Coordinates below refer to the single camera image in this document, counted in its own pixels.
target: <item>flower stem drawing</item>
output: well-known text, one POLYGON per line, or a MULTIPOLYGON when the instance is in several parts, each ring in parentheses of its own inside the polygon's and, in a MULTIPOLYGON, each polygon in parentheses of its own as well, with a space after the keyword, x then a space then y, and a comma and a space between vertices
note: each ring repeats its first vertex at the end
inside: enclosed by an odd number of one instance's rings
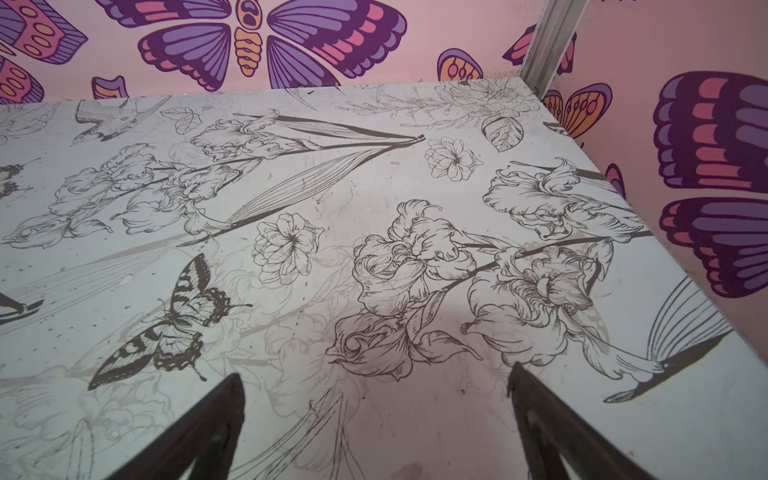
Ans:
POLYGON ((267 115, 244 117, 249 120, 218 121, 191 140, 192 145, 211 158, 214 162, 211 165, 189 167, 159 161, 149 153, 148 144, 122 148, 98 169, 86 168, 67 177, 57 190, 49 213, 24 220, 15 232, 3 238, 4 243, 14 248, 46 248, 63 238, 84 237, 100 230, 111 233, 112 227, 105 219, 98 218, 99 214, 130 195, 124 211, 110 216, 109 220, 121 220, 126 233, 131 235, 154 232, 185 219, 187 233, 207 234, 182 246, 192 245, 321 193, 367 161, 424 140, 423 136, 387 134, 344 124, 284 117, 275 110, 267 115), (346 142, 320 145, 270 131, 280 128, 346 142), (336 149, 357 151, 310 167, 268 189, 243 205, 226 222, 208 217, 200 205, 253 171, 262 161, 336 149))

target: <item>small flower drawing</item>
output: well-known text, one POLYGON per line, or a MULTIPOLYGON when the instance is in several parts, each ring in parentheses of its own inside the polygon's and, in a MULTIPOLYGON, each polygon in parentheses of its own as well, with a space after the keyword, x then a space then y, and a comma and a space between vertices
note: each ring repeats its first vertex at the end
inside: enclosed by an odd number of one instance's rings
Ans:
POLYGON ((276 223, 262 222, 258 228, 253 261, 261 265, 261 283, 290 285, 299 274, 310 274, 308 254, 317 251, 322 228, 313 227, 299 214, 282 214, 276 223))
POLYGON ((464 142, 443 137, 430 140, 425 157, 432 168, 434 178, 448 175, 451 181, 467 180, 482 162, 470 150, 464 149, 464 142))

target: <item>drawn bird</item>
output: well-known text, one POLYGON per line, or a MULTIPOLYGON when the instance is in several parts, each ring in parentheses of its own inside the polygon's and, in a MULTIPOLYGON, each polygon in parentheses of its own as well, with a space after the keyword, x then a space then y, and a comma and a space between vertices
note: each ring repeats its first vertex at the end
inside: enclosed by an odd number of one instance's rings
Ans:
POLYGON ((72 144, 82 141, 91 141, 100 138, 107 141, 115 138, 139 124, 142 120, 152 115, 170 97, 165 97, 151 108, 144 111, 138 109, 138 99, 128 98, 118 107, 108 107, 97 101, 80 100, 78 109, 74 113, 74 119, 79 124, 93 123, 91 127, 74 138, 72 144))

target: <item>butterfly mural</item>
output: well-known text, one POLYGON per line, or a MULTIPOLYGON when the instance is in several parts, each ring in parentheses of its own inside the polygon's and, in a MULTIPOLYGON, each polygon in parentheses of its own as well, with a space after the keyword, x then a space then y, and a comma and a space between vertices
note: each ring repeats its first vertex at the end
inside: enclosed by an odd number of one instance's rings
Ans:
POLYGON ((181 271, 163 319, 113 353, 91 379, 88 389, 130 378, 150 362, 166 372, 188 366, 194 369, 203 348, 200 329, 219 323, 236 306, 230 304, 223 290, 207 288, 209 282, 210 270, 201 253, 181 271))
POLYGON ((768 81, 722 71, 677 75, 662 87, 654 121, 668 187, 768 193, 768 81))
POLYGON ((0 105, 38 103, 44 96, 45 91, 35 77, 0 57, 0 105))
POLYGON ((437 59, 437 79, 439 81, 478 80, 482 78, 482 68, 467 52, 460 48, 449 48, 437 59))
MULTIPOLYGON (((127 28, 176 19, 222 20, 229 0, 96 0, 127 28)), ((160 71, 180 71, 208 91, 227 75, 230 43, 240 71, 250 77, 262 58, 263 12, 258 0, 237 0, 240 26, 234 36, 223 22, 193 22, 163 28, 138 42, 142 58, 160 71)), ((266 17, 272 31, 319 55, 345 77, 357 78, 395 50, 406 33, 397 10, 373 0, 289 0, 266 17)), ((334 75, 305 51, 274 35, 266 39, 272 88, 338 86, 334 75)))
MULTIPOLYGON (((9 45, 28 57, 53 65, 72 59, 88 37, 44 0, 0 0, 0 51, 9 45)), ((24 68, 0 57, 0 104, 35 103, 45 92, 24 68)))
POLYGON ((108 80, 101 77, 91 79, 91 91, 95 100, 103 98, 128 98, 128 91, 125 87, 125 78, 122 75, 108 80))
POLYGON ((659 226, 671 243, 694 249, 718 295, 740 298, 768 285, 768 201, 686 198, 664 208, 659 226))
MULTIPOLYGON (((507 50, 502 55, 502 58, 509 60, 513 65, 523 65, 525 56, 528 54, 528 50, 531 47, 531 42, 533 41, 535 32, 536 25, 531 25, 530 27, 526 28, 525 33, 523 33, 523 35, 518 38, 514 44, 512 44, 509 50, 507 50)), ((571 73, 573 71, 575 50, 576 32, 574 32, 574 36, 571 38, 571 41, 568 42, 568 47, 565 49, 563 58, 560 60, 560 64, 558 65, 558 75, 571 73)))
POLYGON ((592 128, 611 106, 613 93, 606 84, 592 84, 576 91, 563 102, 557 90, 550 90, 541 102, 560 122, 544 122, 550 130, 572 138, 579 137, 592 128))
POLYGON ((621 176, 621 170, 619 170, 618 165, 608 165, 608 168, 605 169, 605 178, 611 186, 613 186, 616 192, 626 200, 627 191, 624 189, 624 177, 621 176))
MULTIPOLYGON (((679 74, 661 88, 654 121, 668 187, 768 193, 768 81, 679 74)), ((659 225, 671 243, 694 249, 717 295, 740 298, 768 285, 768 201, 687 198, 668 204, 659 225)))

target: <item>wall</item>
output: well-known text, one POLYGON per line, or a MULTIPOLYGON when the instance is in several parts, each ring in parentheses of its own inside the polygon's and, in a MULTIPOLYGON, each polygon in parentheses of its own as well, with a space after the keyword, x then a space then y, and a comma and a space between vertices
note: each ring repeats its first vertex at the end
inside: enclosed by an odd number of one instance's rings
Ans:
POLYGON ((0 0, 0 104, 515 76, 543 3, 0 0))
POLYGON ((594 0, 545 103, 768 358, 765 18, 762 0, 594 0))

